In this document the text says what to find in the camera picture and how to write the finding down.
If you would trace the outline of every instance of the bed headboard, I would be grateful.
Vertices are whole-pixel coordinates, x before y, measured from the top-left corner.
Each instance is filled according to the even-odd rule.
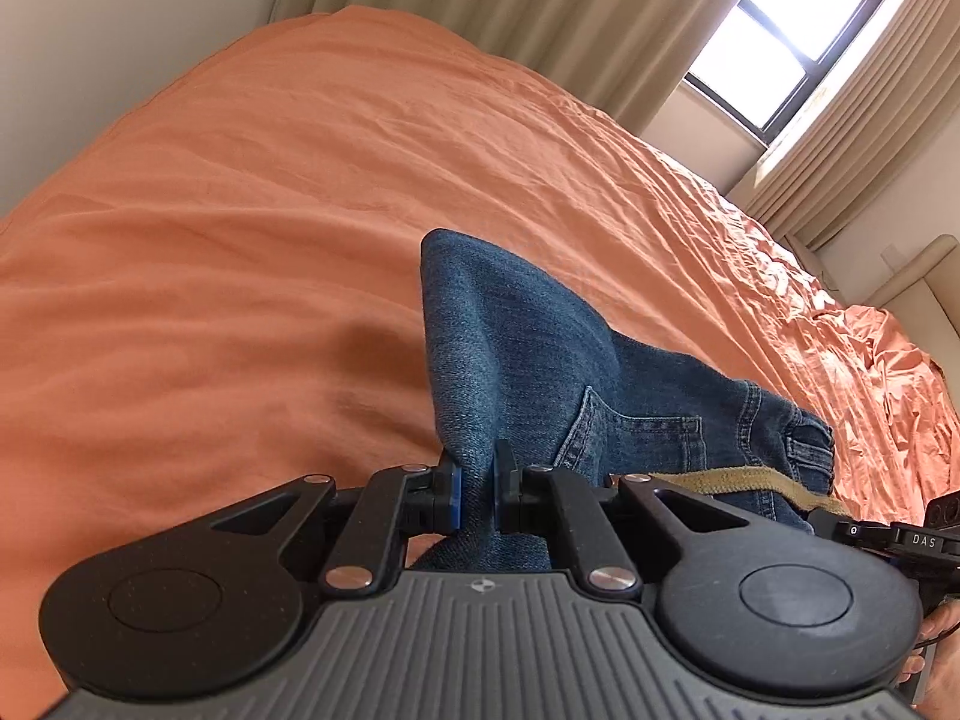
[[[880,287],[867,305],[885,308],[933,357],[954,405],[960,404],[960,247],[941,235]]]

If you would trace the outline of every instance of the wrinkled fabric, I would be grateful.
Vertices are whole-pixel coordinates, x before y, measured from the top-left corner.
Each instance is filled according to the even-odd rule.
[[[37,608],[82,557],[301,474],[349,487],[436,460],[419,283],[436,227],[817,413],[860,517],[920,521],[960,487],[933,368],[888,367],[889,348],[909,362],[899,330],[875,337],[704,181],[435,23],[276,23],[0,223],[0,717],[61,694]]]
[[[493,528],[493,444],[517,464],[608,474],[771,467],[830,492],[833,440],[816,415],[695,357],[616,333],[556,279],[450,230],[421,246],[427,365],[437,433],[462,469],[463,525],[422,568],[546,570],[545,542]],[[717,495],[813,533],[779,493]]]

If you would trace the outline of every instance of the gray ribbed panel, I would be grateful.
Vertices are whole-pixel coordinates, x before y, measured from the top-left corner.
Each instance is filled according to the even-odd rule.
[[[407,571],[389,593],[330,605],[296,653],[258,679],[182,704],[77,692],[56,720],[901,720],[887,693],[777,707],[727,693],[664,650],[636,607],[592,601],[563,574]]]

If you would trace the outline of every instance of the window frame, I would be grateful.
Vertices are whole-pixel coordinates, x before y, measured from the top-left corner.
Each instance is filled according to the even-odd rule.
[[[774,138],[781,133],[781,130],[786,127],[790,119],[793,119],[795,114],[800,110],[800,107],[806,103],[810,95],[813,94],[813,90],[820,85],[820,82],[823,81],[827,73],[830,72],[833,65],[836,64],[840,56],[843,55],[843,52],[851,42],[853,42],[853,38],[856,38],[857,33],[863,28],[867,21],[870,20],[870,16],[874,15],[882,1],[883,0],[861,0],[856,8],[853,9],[853,14],[851,14],[851,17],[848,18],[847,22],[843,25],[839,34],[833,39],[832,43],[830,43],[827,50],[823,52],[819,59],[810,58],[795,46],[784,32],[776,26],[774,20],[767,16],[755,2],[752,0],[738,1],[734,7],[738,7],[776,38],[781,45],[792,53],[795,60],[797,60],[803,68],[803,78],[800,79],[797,85],[786,95],[784,101],[776,108],[776,111],[774,111],[771,117],[767,119],[763,127],[758,127],[751,122],[750,119],[747,119],[747,117],[733,107],[731,103],[728,103],[721,95],[710,88],[704,81],[698,79],[693,73],[688,71],[683,79],[733,116],[743,127],[746,127],[755,137],[765,143],[765,145],[770,146],[770,143],[774,142]]]

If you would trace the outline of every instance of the orange duvet cover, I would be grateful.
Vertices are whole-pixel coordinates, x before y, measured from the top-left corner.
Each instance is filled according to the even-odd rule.
[[[527,258],[617,330],[819,413],[858,517],[960,487],[887,314],[843,311],[709,185],[410,15],[259,30],[124,117],[0,235],[0,716],[61,694],[37,606],[81,557],[310,471],[438,452],[419,240]]]

